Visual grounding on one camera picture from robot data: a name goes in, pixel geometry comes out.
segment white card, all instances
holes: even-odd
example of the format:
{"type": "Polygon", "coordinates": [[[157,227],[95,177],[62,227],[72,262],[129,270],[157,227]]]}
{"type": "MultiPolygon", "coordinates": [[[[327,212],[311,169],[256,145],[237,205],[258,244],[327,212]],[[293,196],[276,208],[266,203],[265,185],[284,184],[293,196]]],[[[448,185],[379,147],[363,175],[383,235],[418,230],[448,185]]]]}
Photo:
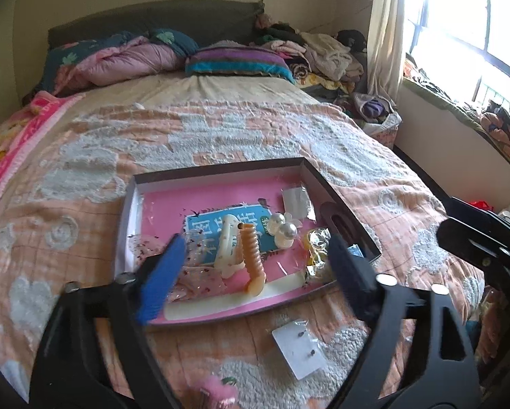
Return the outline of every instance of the white card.
{"type": "Polygon", "coordinates": [[[306,329],[304,321],[292,321],[273,330],[272,335],[297,380],[327,365],[317,338],[306,329]]]}

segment window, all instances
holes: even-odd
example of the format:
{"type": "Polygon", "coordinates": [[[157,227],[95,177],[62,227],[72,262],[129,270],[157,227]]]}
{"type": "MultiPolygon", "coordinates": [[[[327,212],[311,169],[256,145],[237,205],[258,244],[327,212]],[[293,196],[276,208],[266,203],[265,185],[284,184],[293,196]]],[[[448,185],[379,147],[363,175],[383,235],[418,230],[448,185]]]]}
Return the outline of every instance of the window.
{"type": "Polygon", "coordinates": [[[510,110],[510,0],[405,0],[404,47],[458,101],[510,110]]]}

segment green leaf print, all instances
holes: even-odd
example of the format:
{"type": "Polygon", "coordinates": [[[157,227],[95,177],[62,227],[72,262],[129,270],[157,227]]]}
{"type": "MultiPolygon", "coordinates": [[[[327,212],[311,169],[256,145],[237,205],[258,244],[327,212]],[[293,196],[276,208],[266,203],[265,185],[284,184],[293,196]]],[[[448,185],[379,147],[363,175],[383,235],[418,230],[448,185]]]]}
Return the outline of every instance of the green leaf print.
{"type": "Polygon", "coordinates": [[[77,61],[77,54],[70,52],[67,56],[62,58],[62,64],[70,65],[77,61]]]}
{"type": "Polygon", "coordinates": [[[174,42],[174,40],[175,40],[174,34],[172,34],[171,32],[161,32],[156,37],[161,42],[166,43],[167,45],[171,45],[174,42]]]}

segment headboard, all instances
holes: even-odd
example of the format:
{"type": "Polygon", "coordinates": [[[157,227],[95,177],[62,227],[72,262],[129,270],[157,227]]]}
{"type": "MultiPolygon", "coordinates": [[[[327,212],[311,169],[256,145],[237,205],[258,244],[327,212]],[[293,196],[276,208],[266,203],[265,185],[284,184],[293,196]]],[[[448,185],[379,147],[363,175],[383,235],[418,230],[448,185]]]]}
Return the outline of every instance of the headboard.
{"type": "Polygon", "coordinates": [[[226,0],[166,0],[140,3],[94,13],[56,26],[48,32],[50,49],[79,40],[99,39],[127,30],[169,28],[193,38],[200,47],[219,40],[248,43],[264,3],[226,0]]]}

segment white curtain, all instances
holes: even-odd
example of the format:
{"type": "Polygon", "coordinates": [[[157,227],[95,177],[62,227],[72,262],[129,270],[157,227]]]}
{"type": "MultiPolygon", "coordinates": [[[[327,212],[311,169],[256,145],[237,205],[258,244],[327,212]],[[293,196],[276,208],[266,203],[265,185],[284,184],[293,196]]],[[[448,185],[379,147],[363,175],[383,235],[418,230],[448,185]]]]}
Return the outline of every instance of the white curtain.
{"type": "Polygon", "coordinates": [[[403,78],[404,0],[373,0],[367,67],[369,94],[395,103],[403,78]]]}

